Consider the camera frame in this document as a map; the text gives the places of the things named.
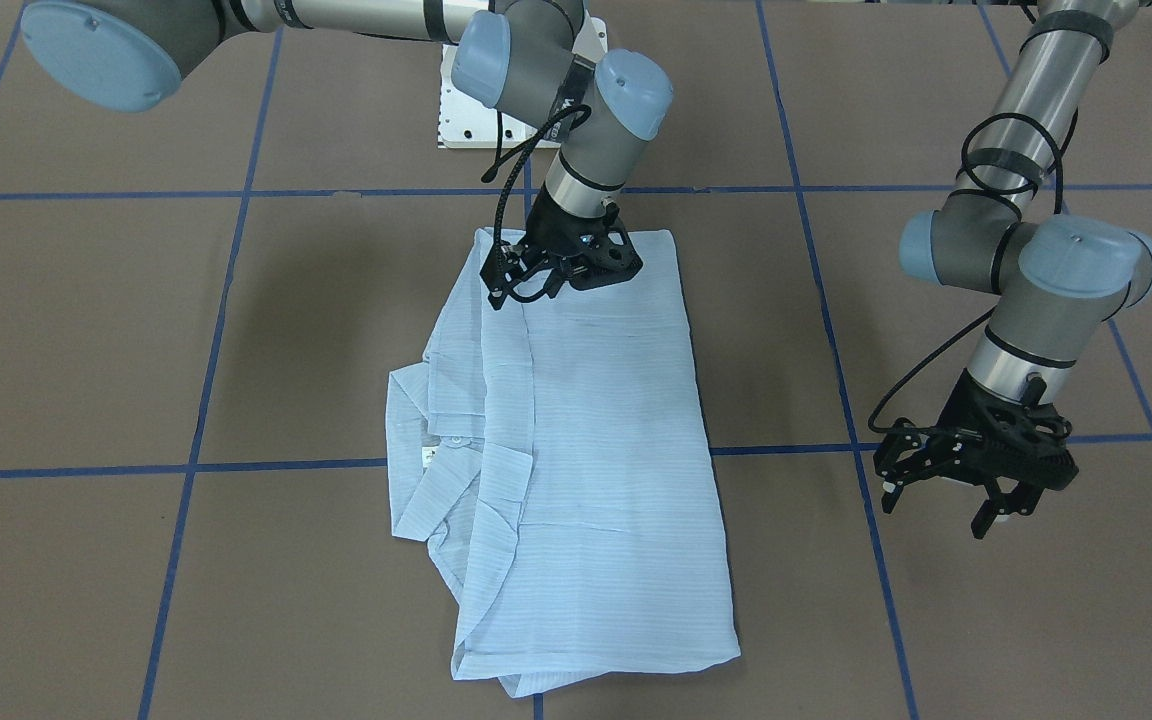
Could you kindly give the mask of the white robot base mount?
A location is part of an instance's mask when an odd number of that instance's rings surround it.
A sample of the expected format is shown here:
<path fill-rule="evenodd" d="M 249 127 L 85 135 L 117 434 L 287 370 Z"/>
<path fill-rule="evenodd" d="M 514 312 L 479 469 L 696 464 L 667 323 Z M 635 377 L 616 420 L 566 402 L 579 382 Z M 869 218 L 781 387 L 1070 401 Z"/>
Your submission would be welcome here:
<path fill-rule="evenodd" d="M 567 20 L 547 3 L 477 12 L 457 44 L 444 47 L 438 141 L 444 149 L 508 149 L 539 137 L 558 147 L 571 119 L 543 129 L 558 111 L 585 103 L 594 65 L 607 54 L 602 18 Z"/>

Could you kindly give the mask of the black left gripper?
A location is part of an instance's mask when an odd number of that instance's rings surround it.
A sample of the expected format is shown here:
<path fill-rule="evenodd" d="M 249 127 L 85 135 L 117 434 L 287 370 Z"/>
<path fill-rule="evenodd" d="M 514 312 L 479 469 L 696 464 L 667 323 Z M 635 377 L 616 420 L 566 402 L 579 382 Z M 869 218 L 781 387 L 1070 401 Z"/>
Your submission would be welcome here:
<path fill-rule="evenodd" d="M 1029 516 L 1041 500 L 1043 488 L 1061 491 L 1079 473 L 1066 447 L 1073 424 L 1055 406 L 1016 404 L 998 397 L 975 381 L 969 372 L 957 379 L 934 429 L 916 429 L 914 420 L 899 418 L 884 430 L 873 455 L 873 468 L 882 479 L 881 509 L 895 510 L 901 493 L 911 484 L 931 479 L 950 468 L 963 445 L 964 464 L 987 477 L 1018 480 L 1002 491 L 998 480 L 987 480 L 986 501 L 975 514 L 972 535 L 982 541 L 996 520 Z"/>

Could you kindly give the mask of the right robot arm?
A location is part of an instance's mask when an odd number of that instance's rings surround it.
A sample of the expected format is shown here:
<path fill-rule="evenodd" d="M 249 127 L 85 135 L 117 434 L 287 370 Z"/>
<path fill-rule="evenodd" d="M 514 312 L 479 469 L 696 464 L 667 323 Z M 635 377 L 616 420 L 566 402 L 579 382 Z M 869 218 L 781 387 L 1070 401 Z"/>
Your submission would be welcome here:
<path fill-rule="evenodd" d="M 511 190 L 544 141 L 556 143 L 524 233 L 503 232 L 499 199 L 480 276 L 492 306 L 596 290 L 643 270 L 617 196 L 657 137 L 673 100 L 662 68 L 630 50 L 590 56 L 585 1 L 26 1 L 29 54 L 71 94 L 141 113 L 179 91 L 227 41 L 285 29 L 291 37 L 361 37 L 399 60 L 433 69 L 452 47 L 450 83 L 535 136 L 484 173 L 509 168 Z"/>

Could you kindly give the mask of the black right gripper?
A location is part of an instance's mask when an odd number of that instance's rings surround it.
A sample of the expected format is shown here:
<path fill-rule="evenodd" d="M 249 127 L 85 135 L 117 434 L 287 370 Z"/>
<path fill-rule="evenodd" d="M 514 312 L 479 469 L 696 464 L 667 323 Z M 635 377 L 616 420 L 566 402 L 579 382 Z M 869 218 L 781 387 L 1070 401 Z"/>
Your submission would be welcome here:
<path fill-rule="evenodd" d="M 507 300 L 517 304 L 554 300 L 564 285 L 594 290 L 631 281 L 641 270 L 643 260 L 628 237 L 616 202 L 596 211 L 593 218 L 576 217 L 543 190 L 526 218 L 522 241 L 490 243 L 482 279 L 488 305 L 502 310 Z M 540 290 L 521 295 L 518 287 L 539 274 L 547 275 Z"/>

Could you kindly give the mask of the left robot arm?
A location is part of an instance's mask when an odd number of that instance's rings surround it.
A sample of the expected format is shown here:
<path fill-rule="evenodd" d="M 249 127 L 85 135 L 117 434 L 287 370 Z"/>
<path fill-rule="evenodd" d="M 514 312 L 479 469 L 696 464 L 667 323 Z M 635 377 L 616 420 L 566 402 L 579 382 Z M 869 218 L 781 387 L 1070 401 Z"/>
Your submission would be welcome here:
<path fill-rule="evenodd" d="M 873 468 L 882 511 L 931 478 L 986 492 L 975 538 L 1036 511 L 1078 473 L 1071 423 L 1055 401 L 1102 323 L 1152 291 L 1152 238 L 1064 209 L 1064 156 L 1089 82 L 1137 1 L 1026 1 L 1033 23 L 1005 90 L 958 152 L 942 209 L 905 223 L 899 262 L 938 286 L 990 293 L 996 305 L 937 420 L 900 418 Z"/>

